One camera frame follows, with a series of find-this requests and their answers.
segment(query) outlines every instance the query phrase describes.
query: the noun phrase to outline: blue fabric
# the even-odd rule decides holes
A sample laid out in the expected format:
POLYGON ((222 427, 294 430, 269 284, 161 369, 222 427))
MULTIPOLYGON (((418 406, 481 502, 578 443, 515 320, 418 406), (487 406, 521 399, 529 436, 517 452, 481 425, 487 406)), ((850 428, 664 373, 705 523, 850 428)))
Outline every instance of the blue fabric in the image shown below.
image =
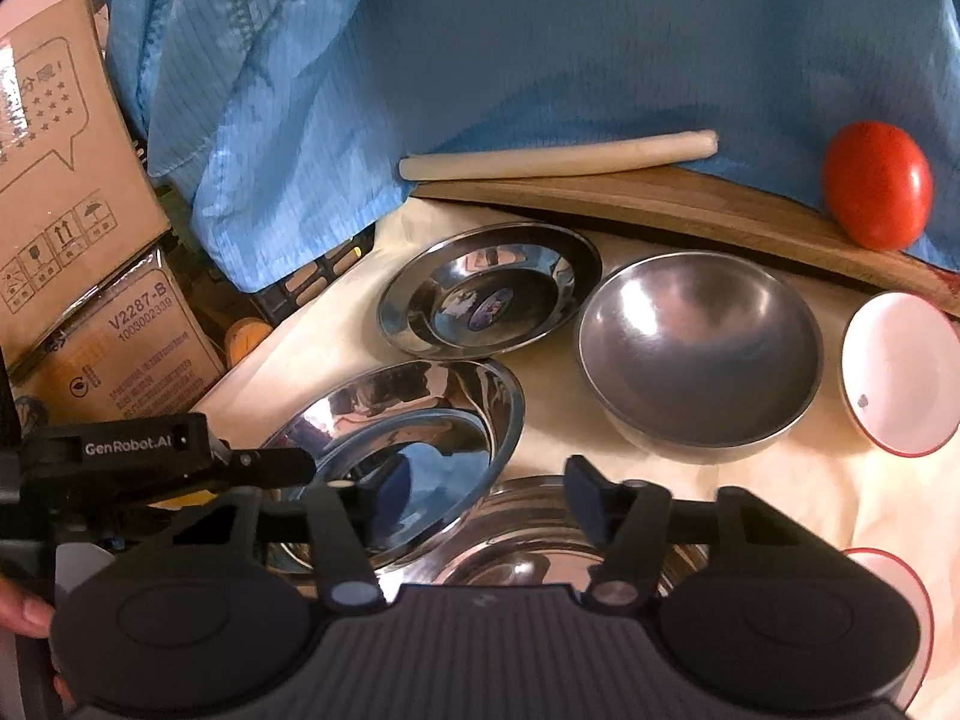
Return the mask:
POLYGON ((149 170, 256 290, 397 207, 408 153, 713 128, 697 170, 822 208, 829 138, 910 132, 936 179, 911 253, 960 269, 955 0, 109 0, 149 170))

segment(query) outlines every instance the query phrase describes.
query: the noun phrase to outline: v2287-b label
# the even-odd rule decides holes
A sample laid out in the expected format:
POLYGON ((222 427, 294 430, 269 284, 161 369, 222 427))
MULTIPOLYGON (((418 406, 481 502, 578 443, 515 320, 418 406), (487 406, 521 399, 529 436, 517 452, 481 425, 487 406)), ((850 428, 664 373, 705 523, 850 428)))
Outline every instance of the v2287-b label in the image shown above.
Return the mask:
POLYGON ((160 314, 172 308, 174 301, 167 295, 168 292, 169 287, 162 281, 157 281, 152 290, 133 298, 126 308, 108 319, 110 327, 119 331, 117 338, 120 338, 120 341, 129 341, 160 314))

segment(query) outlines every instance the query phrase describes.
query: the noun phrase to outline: white rolling pin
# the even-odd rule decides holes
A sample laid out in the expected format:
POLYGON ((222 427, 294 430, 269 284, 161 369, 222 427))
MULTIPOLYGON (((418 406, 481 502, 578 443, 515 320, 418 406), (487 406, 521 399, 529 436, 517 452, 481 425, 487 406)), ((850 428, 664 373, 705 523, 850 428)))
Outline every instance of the white rolling pin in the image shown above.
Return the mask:
POLYGON ((424 154, 401 159, 400 175, 407 181, 595 175, 688 162, 715 153, 717 134, 712 129, 704 129, 587 146, 424 154))

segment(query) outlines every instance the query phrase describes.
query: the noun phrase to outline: cardboard box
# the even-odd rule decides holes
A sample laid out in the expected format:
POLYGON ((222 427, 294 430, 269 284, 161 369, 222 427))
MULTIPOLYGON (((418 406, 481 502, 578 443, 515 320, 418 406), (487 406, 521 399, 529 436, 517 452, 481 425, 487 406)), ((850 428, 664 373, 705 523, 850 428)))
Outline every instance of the cardboard box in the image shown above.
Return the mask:
POLYGON ((17 365, 169 223, 104 72, 89 0, 0 38, 0 347, 17 365))
POLYGON ((224 373, 160 250, 44 347, 11 374, 25 429, 183 412, 224 373))

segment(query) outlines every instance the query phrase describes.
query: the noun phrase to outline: orange object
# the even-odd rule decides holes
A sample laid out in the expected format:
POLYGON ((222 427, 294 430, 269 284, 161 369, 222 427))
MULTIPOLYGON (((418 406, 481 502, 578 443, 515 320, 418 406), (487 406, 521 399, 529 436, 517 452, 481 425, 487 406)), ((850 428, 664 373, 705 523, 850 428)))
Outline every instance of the orange object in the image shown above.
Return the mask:
POLYGON ((830 141, 823 170, 827 208, 861 247, 906 248, 930 216, 933 176, 923 151, 899 127, 856 122, 830 141))
POLYGON ((179 498, 171 498, 169 501, 162 501, 161 503, 154 504, 154 508, 169 509, 172 512, 176 512, 178 509, 183 509, 187 506, 203 506, 203 504, 209 503, 216 497, 217 496, 213 493, 208 493, 206 490, 200 490, 198 493, 181 495, 179 498))
POLYGON ((274 329, 262 319, 246 317, 238 319, 227 330, 224 349, 227 351, 227 367, 235 367, 244 357, 266 340, 274 329))

